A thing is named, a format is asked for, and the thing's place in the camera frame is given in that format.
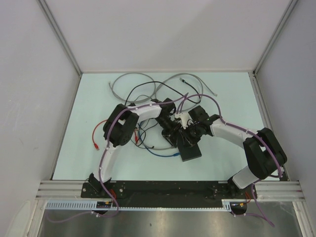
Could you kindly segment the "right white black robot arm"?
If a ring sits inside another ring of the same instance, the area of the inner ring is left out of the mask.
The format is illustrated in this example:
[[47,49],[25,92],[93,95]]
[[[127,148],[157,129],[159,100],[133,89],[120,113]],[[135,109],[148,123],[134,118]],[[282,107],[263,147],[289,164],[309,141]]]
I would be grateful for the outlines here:
[[196,145],[203,135],[222,138],[241,147],[246,156],[247,166],[228,180],[228,193],[239,198],[248,186],[264,180],[278,171],[287,162],[287,156],[275,134],[264,127],[251,130],[224,121],[220,115],[209,116],[198,106],[187,113],[176,113],[175,119],[181,123],[181,137],[191,146]]

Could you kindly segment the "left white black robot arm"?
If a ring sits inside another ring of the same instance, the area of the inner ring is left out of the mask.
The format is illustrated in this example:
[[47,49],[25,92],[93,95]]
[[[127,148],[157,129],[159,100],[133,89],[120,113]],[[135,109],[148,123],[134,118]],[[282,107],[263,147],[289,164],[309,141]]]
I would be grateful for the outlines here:
[[169,118],[175,112],[175,102],[169,98],[164,101],[152,99],[147,104],[129,105],[118,104],[103,126],[106,147],[99,161],[96,171],[88,177],[88,187],[98,197],[110,194],[109,185],[112,170],[117,159],[119,149],[126,145],[136,125],[149,119]]

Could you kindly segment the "black Mercury network switch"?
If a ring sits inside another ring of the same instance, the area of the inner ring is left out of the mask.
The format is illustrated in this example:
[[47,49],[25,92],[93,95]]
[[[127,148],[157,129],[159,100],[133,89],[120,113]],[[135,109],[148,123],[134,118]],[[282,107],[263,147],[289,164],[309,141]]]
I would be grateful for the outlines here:
[[197,144],[188,147],[184,145],[179,145],[178,150],[182,162],[193,160],[202,156],[200,148]]

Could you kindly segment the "black ethernet cable teal plug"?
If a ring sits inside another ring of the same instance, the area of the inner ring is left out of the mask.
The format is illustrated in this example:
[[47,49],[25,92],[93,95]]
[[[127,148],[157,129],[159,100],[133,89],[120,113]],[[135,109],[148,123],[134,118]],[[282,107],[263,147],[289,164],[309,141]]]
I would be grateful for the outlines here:
[[[184,79],[182,79],[182,78],[179,78],[179,80],[182,82],[182,83],[184,83],[184,84],[186,84],[187,86],[189,86],[190,88],[192,88],[193,90],[194,90],[194,92],[196,93],[196,94],[198,94],[198,91],[197,91],[197,89],[196,88],[194,88],[191,84],[189,84],[188,82],[186,82]],[[194,103],[194,104],[199,104],[199,103],[201,103],[201,97],[200,96],[198,96],[198,101],[197,102],[195,102],[195,101],[193,101],[193,100],[191,100],[191,99],[189,99],[189,101],[190,102],[192,102],[192,103]]]

